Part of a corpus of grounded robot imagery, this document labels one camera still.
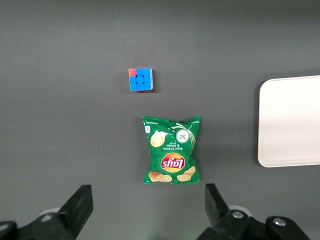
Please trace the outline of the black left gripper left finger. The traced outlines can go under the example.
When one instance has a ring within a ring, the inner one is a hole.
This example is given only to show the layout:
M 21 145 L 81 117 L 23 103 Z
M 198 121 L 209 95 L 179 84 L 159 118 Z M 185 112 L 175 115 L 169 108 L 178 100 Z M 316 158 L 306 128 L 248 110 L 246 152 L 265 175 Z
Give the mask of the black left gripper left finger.
M 91 185 L 81 185 L 57 212 L 47 212 L 32 224 L 36 240 L 75 240 L 93 212 Z

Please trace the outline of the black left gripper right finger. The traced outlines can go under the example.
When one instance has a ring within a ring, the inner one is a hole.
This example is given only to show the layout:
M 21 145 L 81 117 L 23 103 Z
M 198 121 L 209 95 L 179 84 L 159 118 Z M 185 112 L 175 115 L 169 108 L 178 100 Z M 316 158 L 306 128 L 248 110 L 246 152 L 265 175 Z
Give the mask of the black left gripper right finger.
M 210 222 L 197 240 L 243 240 L 250 217 L 242 210 L 230 209 L 214 183 L 205 185 L 205 211 Z

